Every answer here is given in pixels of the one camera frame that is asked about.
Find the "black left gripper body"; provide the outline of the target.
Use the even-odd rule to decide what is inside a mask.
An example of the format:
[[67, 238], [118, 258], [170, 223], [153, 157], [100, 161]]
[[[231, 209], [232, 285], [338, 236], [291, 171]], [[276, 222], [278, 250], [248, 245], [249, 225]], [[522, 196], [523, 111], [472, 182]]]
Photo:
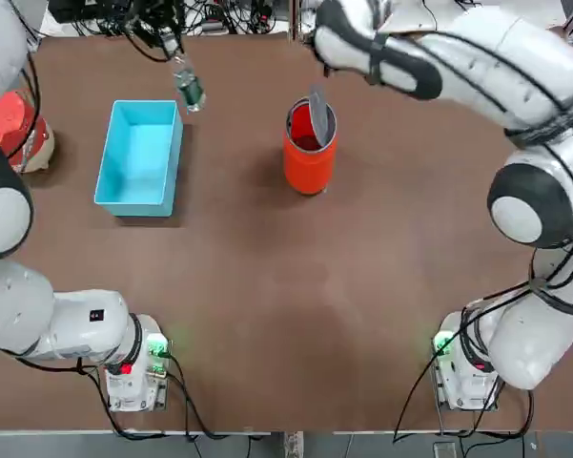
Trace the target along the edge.
[[132, 1], [132, 33], [143, 42], [159, 42], [165, 34], [180, 36], [184, 19], [180, 1]]

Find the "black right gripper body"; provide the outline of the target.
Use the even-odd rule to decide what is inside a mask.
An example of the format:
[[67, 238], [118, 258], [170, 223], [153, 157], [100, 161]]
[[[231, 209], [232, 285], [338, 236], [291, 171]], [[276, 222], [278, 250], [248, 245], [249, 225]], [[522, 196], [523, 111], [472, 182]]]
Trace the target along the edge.
[[323, 56], [318, 52], [316, 45], [316, 32], [316, 29], [312, 29], [310, 32], [304, 35], [304, 46], [313, 54], [316, 61], [322, 66], [322, 75], [324, 77], [329, 77], [333, 69], [327, 64]]

